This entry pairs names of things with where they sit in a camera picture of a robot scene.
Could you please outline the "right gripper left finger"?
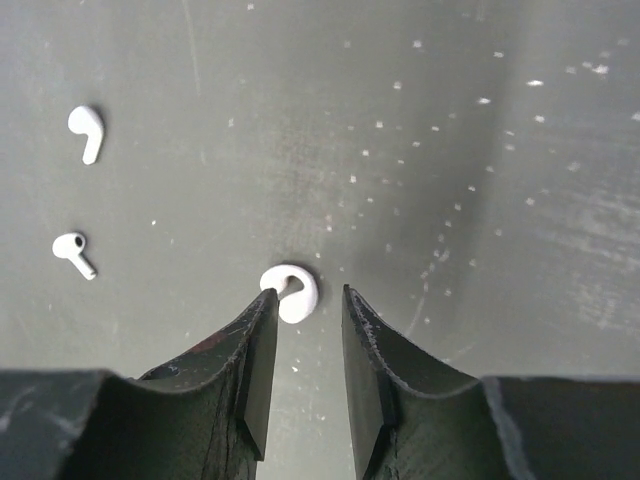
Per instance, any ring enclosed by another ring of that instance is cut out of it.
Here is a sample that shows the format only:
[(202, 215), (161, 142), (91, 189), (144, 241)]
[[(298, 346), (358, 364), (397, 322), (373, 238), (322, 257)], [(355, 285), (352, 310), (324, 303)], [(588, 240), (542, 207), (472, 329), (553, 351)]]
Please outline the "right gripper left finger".
[(261, 292), (183, 354), (106, 369), (1, 373), (5, 479), (252, 479), (264, 459), (278, 297)]

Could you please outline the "white earbud pair clump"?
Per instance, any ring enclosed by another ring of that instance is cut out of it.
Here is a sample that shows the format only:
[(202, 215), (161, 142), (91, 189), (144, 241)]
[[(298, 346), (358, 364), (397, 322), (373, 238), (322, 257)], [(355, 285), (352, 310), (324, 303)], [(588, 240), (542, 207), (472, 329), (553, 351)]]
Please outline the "white earbud pair clump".
[[(302, 288), (296, 292), (284, 294), (289, 281), (295, 279)], [(312, 273), (293, 264), (279, 264), (266, 270), (259, 281), (261, 290), (274, 289), (279, 296), (278, 314), (280, 319), (290, 325), (307, 319), (319, 302), (319, 289)]]

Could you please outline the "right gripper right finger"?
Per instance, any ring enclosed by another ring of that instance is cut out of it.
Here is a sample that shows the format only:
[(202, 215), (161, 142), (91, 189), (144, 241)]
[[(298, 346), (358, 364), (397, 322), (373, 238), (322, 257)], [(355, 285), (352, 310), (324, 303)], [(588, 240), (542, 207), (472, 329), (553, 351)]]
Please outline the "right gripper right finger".
[(633, 377), (473, 377), (385, 323), (353, 288), (342, 343), (360, 479), (635, 479)]

